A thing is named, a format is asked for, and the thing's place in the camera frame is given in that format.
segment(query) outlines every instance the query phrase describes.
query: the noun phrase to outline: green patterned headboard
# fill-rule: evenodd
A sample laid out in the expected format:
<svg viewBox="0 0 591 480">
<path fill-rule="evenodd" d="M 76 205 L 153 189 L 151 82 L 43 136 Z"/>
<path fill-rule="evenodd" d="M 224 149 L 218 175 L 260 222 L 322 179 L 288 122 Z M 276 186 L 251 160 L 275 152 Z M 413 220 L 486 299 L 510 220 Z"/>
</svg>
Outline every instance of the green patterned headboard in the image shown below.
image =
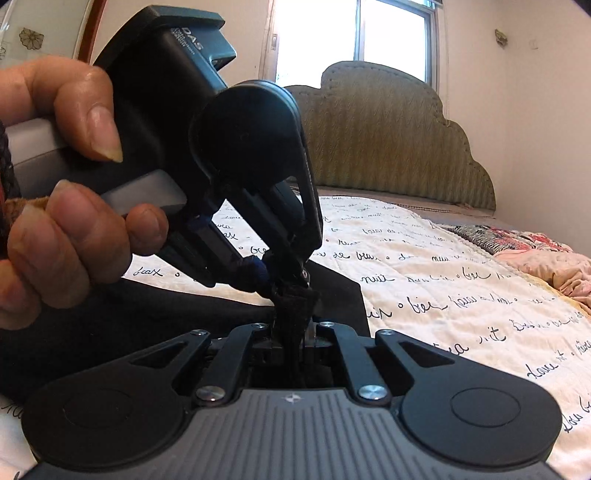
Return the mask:
<svg viewBox="0 0 591 480">
<path fill-rule="evenodd" d="M 495 210 L 486 170 L 435 91 L 383 65 L 342 61 L 297 101 L 319 186 L 390 192 Z"/>
</svg>

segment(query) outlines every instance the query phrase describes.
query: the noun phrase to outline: hand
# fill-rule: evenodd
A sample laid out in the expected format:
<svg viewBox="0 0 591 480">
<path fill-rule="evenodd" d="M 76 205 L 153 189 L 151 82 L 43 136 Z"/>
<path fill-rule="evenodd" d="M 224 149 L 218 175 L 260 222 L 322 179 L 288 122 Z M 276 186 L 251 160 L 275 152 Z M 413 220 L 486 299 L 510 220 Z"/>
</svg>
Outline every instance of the hand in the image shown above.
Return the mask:
<svg viewBox="0 0 591 480">
<path fill-rule="evenodd" d="M 64 139 L 87 158 L 122 161 L 107 74 L 80 61 L 44 57 L 0 71 L 0 118 L 6 126 L 53 112 Z M 94 192 L 61 181 L 45 210 L 27 205 L 0 261 L 0 328 L 28 326 L 41 302 L 55 308 L 84 300 L 92 284 L 125 273 L 131 253 L 163 245 L 166 216 L 139 205 L 123 219 Z"/>
</svg>

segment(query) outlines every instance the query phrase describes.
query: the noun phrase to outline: white star symbol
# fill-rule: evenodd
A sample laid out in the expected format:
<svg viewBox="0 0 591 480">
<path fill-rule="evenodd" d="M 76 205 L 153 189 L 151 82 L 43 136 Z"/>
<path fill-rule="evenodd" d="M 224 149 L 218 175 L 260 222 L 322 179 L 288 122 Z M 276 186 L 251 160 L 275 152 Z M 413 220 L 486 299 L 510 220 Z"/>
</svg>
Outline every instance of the white star symbol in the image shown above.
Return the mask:
<svg viewBox="0 0 591 480">
<path fill-rule="evenodd" d="M 288 401 L 291 404 L 298 403 L 301 400 L 301 397 L 297 393 L 290 393 L 283 397 L 283 400 Z"/>
</svg>

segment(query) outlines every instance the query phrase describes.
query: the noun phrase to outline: black pants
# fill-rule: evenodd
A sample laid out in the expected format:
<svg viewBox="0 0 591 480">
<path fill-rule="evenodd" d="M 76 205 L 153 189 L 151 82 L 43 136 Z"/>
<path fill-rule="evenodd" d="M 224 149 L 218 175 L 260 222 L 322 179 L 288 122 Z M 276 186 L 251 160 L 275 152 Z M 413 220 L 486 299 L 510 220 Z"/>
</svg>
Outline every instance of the black pants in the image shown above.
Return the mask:
<svg viewBox="0 0 591 480">
<path fill-rule="evenodd" d="M 311 286 L 323 317 L 369 336 L 359 284 L 313 262 Z M 121 280 L 93 290 L 70 310 L 46 307 L 30 327 L 0 330 L 0 393 L 23 402 L 56 379 L 147 348 L 195 328 L 214 337 L 239 325 L 269 323 L 271 306 L 162 290 Z"/>
</svg>

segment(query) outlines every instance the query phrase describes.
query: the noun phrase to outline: brown wooden trim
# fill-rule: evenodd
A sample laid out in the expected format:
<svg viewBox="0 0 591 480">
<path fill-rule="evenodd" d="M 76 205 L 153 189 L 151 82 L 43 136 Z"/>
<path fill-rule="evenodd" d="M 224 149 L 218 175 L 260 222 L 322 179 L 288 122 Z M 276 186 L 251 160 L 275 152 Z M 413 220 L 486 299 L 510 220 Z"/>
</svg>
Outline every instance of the brown wooden trim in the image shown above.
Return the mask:
<svg viewBox="0 0 591 480">
<path fill-rule="evenodd" d="M 92 48 L 95 46 L 96 33 L 99 31 L 100 18 L 105 9 L 107 0 L 94 0 L 92 7 L 90 7 L 90 13 L 88 20 L 84 27 L 84 33 L 82 34 L 82 41 L 80 42 L 80 50 L 78 51 L 78 60 L 90 63 L 92 57 Z"/>
</svg>

